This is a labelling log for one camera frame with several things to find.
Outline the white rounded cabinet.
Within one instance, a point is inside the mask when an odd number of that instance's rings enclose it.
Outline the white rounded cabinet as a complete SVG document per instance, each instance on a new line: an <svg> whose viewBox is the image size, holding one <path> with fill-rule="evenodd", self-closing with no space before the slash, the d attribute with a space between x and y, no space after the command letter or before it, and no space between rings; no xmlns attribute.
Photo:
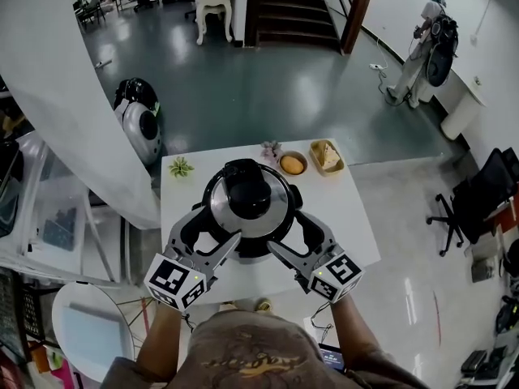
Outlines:
<svg viewBox="0 0 519 389"><path fill-rule="evenodd" d="M444 136L454 141L466 127L477 117L482 110L487 107L486 101L480 91L481 86L471 81L460 79L463 83L463 90L459 96L459 101L452 112L441 122L440 129Z"/></svg>

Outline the cake slice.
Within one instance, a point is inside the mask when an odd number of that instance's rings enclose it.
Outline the cake slice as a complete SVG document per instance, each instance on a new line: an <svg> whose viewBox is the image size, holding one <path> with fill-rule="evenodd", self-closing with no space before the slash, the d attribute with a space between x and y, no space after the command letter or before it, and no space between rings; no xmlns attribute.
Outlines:
<svg viewBox="0 0 519 389"><path fill-rule="evenodd" d="M339 161L340 156L337 154L336 150L332 147L331 144L325 143L322 149L322 167L324 169L329 169L334 167Z"/></svg>

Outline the person's left forearm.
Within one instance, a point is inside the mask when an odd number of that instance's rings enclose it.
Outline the person's left forearm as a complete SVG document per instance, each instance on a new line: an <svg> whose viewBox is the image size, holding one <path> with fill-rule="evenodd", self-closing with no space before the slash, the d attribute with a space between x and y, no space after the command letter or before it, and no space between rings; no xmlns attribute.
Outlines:
<svg viewBox="0 0 519 389"><path fill-rule="evenodd" d="M136 364L159 382L169 382L178 369L182 313L159 303Z"/></svg>

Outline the round wooden bowl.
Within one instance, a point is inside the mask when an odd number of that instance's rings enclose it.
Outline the round wooden bowl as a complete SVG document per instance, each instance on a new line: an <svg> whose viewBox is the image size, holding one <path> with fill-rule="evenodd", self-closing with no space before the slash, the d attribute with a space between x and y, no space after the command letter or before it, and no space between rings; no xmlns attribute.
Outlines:
<svg viewBox="0 0 519 389"><path fill-rule="evenodd" d="M304 171L303 171L302 173L300 173L299 175L305 173L305 171L307 170L307 159L306 159L306 157L305 157L302 153L300 153L300 152L296 152L296 151L287 151L287 152L284 152L284 153L282 154L281 158L282 158L284 155L294 156L294 157L298 158L298 159L299 159L299 160L304 164L304 166L305 166ZM279 160L279 168L280 168L280 170L281 170L285 175L289 175L289 176L299 176L299 175L292 175L292 174L288 174L288 173L286 173L286 172L281 168L281 166L280 166L280 160Z"/></svg>

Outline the black hard case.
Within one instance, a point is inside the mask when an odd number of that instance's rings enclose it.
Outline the black hard case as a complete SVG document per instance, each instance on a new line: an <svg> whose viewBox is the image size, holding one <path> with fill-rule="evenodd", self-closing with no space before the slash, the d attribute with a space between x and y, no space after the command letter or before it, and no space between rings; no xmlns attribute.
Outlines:
<svg viewBox="0 0 519 389"><path fill-rule="evenodd" d="M474 350L461 365L461 373L474 375L487 359L486 350Z"/></svg>

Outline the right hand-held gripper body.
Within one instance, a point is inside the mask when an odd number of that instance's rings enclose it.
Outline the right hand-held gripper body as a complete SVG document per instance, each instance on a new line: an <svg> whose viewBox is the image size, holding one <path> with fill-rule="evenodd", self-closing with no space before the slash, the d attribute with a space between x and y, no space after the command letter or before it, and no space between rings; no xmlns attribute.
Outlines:
<svg viewBox="0 0 519 389"><path fill-rule="evenodd" d="M362 279L364 268L346 251L332 256L302 278L305 293L315 293L330 303L336 303L349 294Z"/></svg>

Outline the orange bun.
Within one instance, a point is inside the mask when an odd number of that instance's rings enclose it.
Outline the orange bun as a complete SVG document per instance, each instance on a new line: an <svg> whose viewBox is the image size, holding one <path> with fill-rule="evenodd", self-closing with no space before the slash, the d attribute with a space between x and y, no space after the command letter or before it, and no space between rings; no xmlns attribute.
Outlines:
<svg viewBox="0 0 519 389"><path fill-rule="evenodd" d="M305 169L304 164L294 156L284 155L280 160L281 168L288 174L299 175Z"/></svg>

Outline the person's brown printed t-shirt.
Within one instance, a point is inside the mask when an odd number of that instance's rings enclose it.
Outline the person's brown printed t-shirt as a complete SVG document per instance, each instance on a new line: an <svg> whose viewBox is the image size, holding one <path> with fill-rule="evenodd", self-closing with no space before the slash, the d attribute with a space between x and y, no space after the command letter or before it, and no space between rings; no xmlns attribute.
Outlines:
<svg viewBox="0 0 519 389"><path fill-rule="evenodd" d="M190 338L187 357L169 382L118 357L101 389L428 389L380 350L344 374L324 363L299 325L271 314L214 314Z"/></svg>

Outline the green succulent plant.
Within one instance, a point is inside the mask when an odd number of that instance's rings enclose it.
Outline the green succulent plant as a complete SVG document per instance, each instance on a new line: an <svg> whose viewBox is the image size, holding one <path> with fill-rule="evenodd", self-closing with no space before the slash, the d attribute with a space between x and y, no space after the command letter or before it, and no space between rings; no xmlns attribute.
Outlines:
<svg viewBox="0 0 519 389"><path fill-rule="evenodd" d="M176 157L168 166L169 174L175 178L187 177L194 169L184 156Z"/></svg>

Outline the white metal shelf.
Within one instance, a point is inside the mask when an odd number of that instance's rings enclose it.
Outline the white metal shelf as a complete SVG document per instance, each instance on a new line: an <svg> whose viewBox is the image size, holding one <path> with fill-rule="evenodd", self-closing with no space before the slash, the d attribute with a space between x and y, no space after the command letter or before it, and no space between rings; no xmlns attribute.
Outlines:
<svg viewBox="0 0 519 389"><path fill-rule="evenodd" d="M10 234L0 238L0 267L27 276L59 281L82 281L100 286L118 286L127 278L127 240L129 224L110 206L90 203L90 190L84 198L86 216L84 243L80 265L74 271L61 266L38 263L16 253L17 221L22 204L24 179L19 193L14 226Z"/></svg>

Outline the red wooden cabinet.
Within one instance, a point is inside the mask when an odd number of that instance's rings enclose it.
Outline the red wooden cabinet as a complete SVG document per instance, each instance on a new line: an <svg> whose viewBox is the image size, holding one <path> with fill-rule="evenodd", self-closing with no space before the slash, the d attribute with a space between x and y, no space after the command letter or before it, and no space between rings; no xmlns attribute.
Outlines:
<svg viewBox="0 0 519 389"><path fill-rule="evenodd" d="M519 191L484 222L483 232L495 235L498 227L502 233L519 227Z"/></svg>

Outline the rectangular wooden tray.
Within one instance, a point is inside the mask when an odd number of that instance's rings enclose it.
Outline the rectangular wooden tray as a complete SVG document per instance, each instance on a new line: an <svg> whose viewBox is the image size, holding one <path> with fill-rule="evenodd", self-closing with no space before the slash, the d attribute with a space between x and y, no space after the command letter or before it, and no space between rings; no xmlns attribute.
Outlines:
<svg viewBox="0 0 519 389"><path fill-rule="evenodd" d="M329 168L329 169L324 169L322 167L321 154L322 154L322 149L323 149L325 143L331 144L332 147L336 150L337 154L341 158L340 161L334 167ZM311 159L313 160L313 163L314 163L316 169L324 177L332 176L345 169L345 162L343 161L338 149L333 144L333 142L328 139L320 139L320 140L312 141L311 145L310 145L309 153L310 153Z"/></svg>

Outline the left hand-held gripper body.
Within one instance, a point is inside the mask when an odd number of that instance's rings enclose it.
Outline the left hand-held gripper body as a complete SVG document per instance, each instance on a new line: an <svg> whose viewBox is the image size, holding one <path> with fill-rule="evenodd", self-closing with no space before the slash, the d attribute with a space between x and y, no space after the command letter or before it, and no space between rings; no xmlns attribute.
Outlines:
<svg viewBox="0 0 519 389"><path fill-rule="evenodd" d="M211 289L219 265L218 247L189 251L169 246L156 254L144 278L152 297L175 310L186 310Z"/></svg>

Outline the dark wooden staircase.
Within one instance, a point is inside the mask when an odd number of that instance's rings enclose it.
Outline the dark wooden staircase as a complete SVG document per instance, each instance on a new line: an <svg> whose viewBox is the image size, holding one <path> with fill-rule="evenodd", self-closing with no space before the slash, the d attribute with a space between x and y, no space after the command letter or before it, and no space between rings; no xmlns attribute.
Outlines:
<svg viewBox="0 0 519 389"><path fill-rule="evenodd" d="M345 25L333 23L332 8L325 0L247 0L243 44L314 45L353 52L370 0L338 0Z"/></svg>

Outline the pink succulent plant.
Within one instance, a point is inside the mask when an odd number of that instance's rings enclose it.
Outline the pink succulent plant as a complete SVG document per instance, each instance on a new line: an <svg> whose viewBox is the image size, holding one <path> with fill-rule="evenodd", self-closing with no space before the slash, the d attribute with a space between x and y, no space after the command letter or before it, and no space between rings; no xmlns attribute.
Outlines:
<svg viewBox="0 0 519 389"><path fill-rule="evenodd" d="M264 141L261 143L262 152L261 156L270 162L277 163L283 152L281 148L282 144L277 141Z"/></svg>

